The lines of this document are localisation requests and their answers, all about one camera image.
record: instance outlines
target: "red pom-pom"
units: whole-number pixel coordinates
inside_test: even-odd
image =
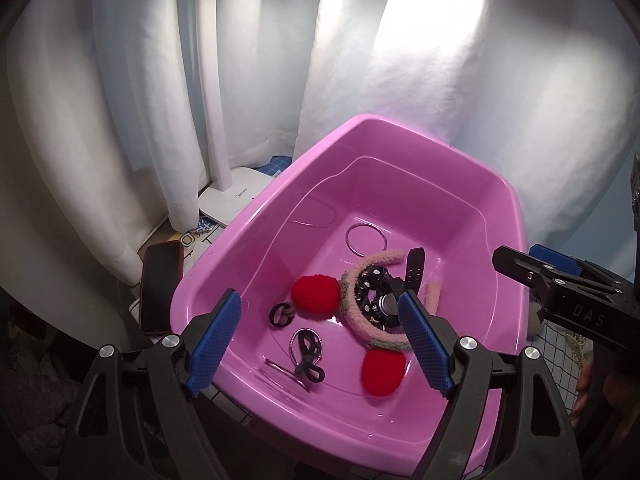
[[[297,308],[333,316],[340,306],[340,283],[331,276],[302,276],[293,284],[291,299]]]
[[[402,352],[373,348],[362,362],[362,385],[371,395],[386,397],[398,389],[406,359]]]

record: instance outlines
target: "blue textured pad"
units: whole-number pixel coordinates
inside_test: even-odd
[[[400,296],[398,316],[429,386],[443,397],[449,397],[456,386],[449,373],[449,355],[425,315],[407,293]]]
[[[241,309],[240,294],[233,291],[218,309],[191,353],[189,378],[184,383],[191,395],[196,396],[201,389],[211,384],[226,347],[240,323]]]
[[[529,256],[553,265],[557,270],[567,274],[580,276],[582,273],[582,269],[574,259],[539,244],[535,244],[529,249]]]

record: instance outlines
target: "lamp base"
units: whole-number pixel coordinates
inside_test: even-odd
[[[203,215],[224,227],[228,226],[238,213],[269,185],[273,177],[251,168],[233,168],[231,179],[233,184],[226,191],[216,189],[213,183],[201,193],[198,199]]]

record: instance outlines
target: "black smartphone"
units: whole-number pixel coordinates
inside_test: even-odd
[[[184,247],[179,241],[149,246],[140,283],[140,330],[145,335],[171,333],[169,308],[182,279]]]

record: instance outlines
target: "blue gripper pad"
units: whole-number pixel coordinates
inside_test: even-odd
[[[400,323],[429,386],[438,390],[443,397],[449,398],[456,387],[450,375],[449,353],[429,324],[427,320],[429,314],[422,305],[418,304],[419,300],[416,302],[407,292],[400,296],[398,301]]]
[[[557,270],[566,272],[567,274],[580,276],[582,273],[582,269],[574,259],[540,244],[531,246],[529,256],[553,265]]]
[[[240,323],[241,310],[240,294],[228,289],[210,314],[194,317],[184,329],[183,337],[199,336],[195,348],[190,352],[189,377],[184,383],[192,396],[211,384]]]

